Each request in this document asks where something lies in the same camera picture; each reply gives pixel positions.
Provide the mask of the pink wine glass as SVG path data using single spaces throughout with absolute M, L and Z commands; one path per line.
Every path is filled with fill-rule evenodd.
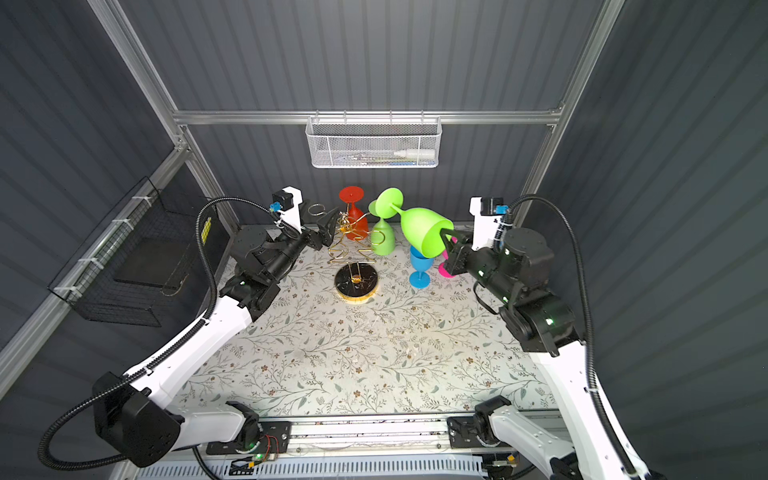
M 449 279 L 456 276 L 454 273 L 458 260 L 457 255 L 454 253 L 454 246 L 456 245 L 456 242 L 457 238 L 452 237 L 450 240 L 450 245 L 446 246 L 442 252 L 442 263 L 438 267 L 440 275 Z

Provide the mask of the red wine glass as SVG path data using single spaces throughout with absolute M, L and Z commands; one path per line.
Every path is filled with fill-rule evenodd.
M 364 197 L 364 191 L 358 186 L 344 187 L 339 198 L 346 205 L 346 215 L 343 221 L 343 230 L 348 239 L 353 241 L 364 240 L 368 236 L 368 222 L 366 214 L 358 207 Z

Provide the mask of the green wine glass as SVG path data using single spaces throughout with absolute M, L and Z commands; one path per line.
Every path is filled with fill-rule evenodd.
M 369 212 L 382 219 L 400 217 L 401 230 L 406 240 L 426 258 L 441 255 L 446 247 L 441 232 L 454 229 L 454 223 L 443 215 L 423 207 L 403 209 L 404 195 L 398 188 L 382 191 L 369 204 Z
M 376 210 L 376 201 L 369 204 L 369 213 L 378 217 L 379 221 L 375 223 L 370 232 L 371 250 L 379 256 L 388 256 L 395 250 L 395 232 L 392 226 L 387 222 L 386 217 Z

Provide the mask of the blue wine glass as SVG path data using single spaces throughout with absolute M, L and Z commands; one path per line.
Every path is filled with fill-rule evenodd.
M 433 259 L 424 257 L 415 247 L 410 247 L 410 261 L 414 272 L 409 276 L 409 283 L 415 289 L 425 289 L 430 285 L 428 270 L 433 266 Z

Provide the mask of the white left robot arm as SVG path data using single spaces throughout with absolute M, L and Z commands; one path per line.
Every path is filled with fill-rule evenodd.
M 220 290 L 212 314 L 193 321 L 164 350 L 135 366 L 139 377 L 128 385 L 119 385 L 113 374 L 96 383 L 95 392 L 107 394 L 94 405 L 97 434 L 138 467 L 203 443 L 232 443 L 243 454 L 260 448 L 259 416 L 241 402 L 176 413 L 168 406 L 214 353 L 267 311 L 305 248 L 332 245 L 339 216 L 332 209 L 318 218 L 315 229 L 284 230 L 277 237 L 260 225 L 243 227 L 230 250 L 236 273 Z

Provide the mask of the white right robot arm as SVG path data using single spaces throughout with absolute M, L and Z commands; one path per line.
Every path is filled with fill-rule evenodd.
M 588 379 L 588 343 L 571 308 L 548 288 L 554 260 L 544 237 L 530 229 L 507 232 L 500 247 L 473 249 L 469 232 L 444 229 L 441 238 L 453 275 L 470 274 L 501 301 L 495 313 L 537 366 L 553 394 L 570 438 L 537 426 L 501 396 L 475 408 L 478 439 L 515 448 L 550 479 L 649 479 L 598 381 Z

